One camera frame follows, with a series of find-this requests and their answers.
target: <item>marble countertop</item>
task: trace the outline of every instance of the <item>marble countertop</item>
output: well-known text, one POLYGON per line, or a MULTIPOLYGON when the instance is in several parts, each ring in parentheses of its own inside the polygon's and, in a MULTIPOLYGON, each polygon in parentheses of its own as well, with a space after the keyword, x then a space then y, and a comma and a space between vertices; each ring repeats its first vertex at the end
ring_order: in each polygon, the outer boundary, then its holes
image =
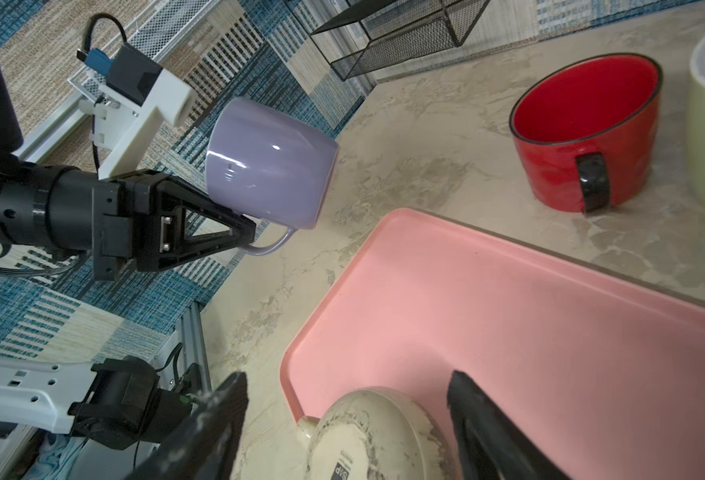
MULTIPOLYGON (((278 366, 291 339, 389 211, 411 206, 705 304, 705 206, 687 180, 688 59, 705 2, 378 85, 339 135, 318 227, 247 257, 203 312, 212 379, 249 376, 232 478, 303 478, 304 454, 278 366), (566 214, 531 193, 509 112, 540 78, 582 58, 639 52, 665 71, 646 187, 602 216, 566 214)), ((259 244, 277 238, 271 225, 259 244)))

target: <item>black cylinder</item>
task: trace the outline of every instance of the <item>black cylinder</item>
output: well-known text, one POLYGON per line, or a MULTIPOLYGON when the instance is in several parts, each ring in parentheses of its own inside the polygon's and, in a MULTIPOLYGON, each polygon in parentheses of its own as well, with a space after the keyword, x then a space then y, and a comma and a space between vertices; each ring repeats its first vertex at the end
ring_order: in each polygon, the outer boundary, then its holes
POLYGON ((64 172, 48 201, 50 238, 70 250, 91 250, 91 188, 97 174, 82 170, 64 172))
POLYGON ((0 244, 91 250, 91 189, 96 174, 23 164, 0 177, 0 244))

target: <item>mug handle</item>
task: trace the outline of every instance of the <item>mug handle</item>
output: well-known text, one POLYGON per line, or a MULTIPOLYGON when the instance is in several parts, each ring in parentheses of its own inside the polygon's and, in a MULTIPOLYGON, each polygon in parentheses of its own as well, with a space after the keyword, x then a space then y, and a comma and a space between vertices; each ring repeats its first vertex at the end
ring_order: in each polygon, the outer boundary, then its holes
POLYGON ((578 155, 575 158, 579 174, 579 187, 585 215, 600 214, 611 208, 611 187, 608 184, 606 161, 600 152, 578 155))
POLYGON ((254 246, 254 245, 245 245, 242 246, 240 249, 246 252, 249 255, 254 255, 254 256, 262 256, 262 255, 268 255, 274 252, 275 250, 278 250, 281 248, 283 244, 285 244, 290 238, 291 235, 294 235, 296 233, 296 228, 293 228, 291 226, 286 227, 286 233, 283 234, 283 236, 278 240, 276 243, 268 246, 254 246))

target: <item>pink tray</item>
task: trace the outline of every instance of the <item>pink tray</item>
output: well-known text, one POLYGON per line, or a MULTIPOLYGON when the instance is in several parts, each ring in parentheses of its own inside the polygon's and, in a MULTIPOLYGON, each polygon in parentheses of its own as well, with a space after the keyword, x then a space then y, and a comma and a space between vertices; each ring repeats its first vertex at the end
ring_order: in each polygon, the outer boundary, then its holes
POLYGON ((467 372, 572 478, 705 478, 705 309, 495 236, 387 215, 286 351, 295 420, 387 386, 453 438, 467 372))

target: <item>red mug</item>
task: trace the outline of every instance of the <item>red mug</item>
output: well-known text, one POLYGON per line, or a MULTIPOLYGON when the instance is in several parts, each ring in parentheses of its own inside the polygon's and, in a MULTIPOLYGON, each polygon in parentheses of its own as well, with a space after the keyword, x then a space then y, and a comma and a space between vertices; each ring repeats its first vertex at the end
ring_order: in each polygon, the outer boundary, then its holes
POLYGON ((510 114, 534 196, 567 212, 619 205, 643 187, 657 134, 662 68, 607 54, 540 80, 510 114))

